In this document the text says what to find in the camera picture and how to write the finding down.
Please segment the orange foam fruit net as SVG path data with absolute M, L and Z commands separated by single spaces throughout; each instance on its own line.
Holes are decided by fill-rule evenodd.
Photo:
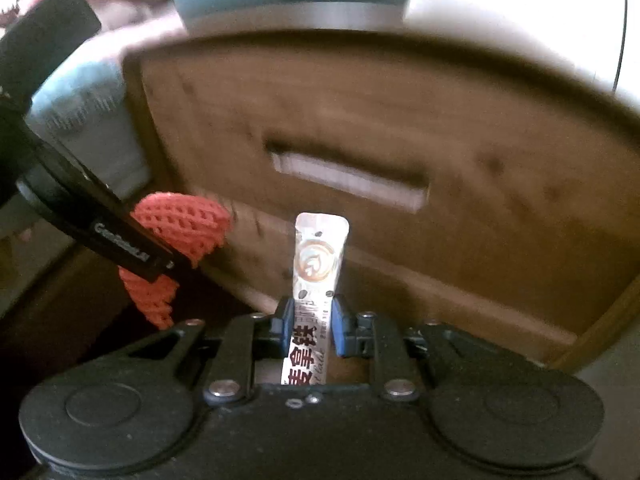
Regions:
M 153 193 L 142 198 L 131 213 L 169 247 L 186 256 L 196 268 L 201 260 L 224 244 L 231 226 L 227 209 L 202 196 L 179 193 Z M 179 284 L 162 275 L 148 282 L 136 274 L 118 269 L 119 277 L 137 309 L 159 330 L 174 325 L 171 301 Z

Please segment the wooden nightstand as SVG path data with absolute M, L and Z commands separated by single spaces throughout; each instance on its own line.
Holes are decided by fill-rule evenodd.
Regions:
M 294 221 L 350 224 L 341 292 L 563 370 L 639 316 L 639 115 L 569 70 L 393 25 L 211 18 L 131 49 L 155 184 L 233 219 L 203 271 L 269 311 Z

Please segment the white sachet stick red text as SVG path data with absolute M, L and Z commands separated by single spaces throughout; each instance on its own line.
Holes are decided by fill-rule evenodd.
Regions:
M 336 214 L 302 212 L 295 221 L 294 320 L 283 359 L 286 386 L 323 384 L 328 371 L 332 302 L 349 222 Z

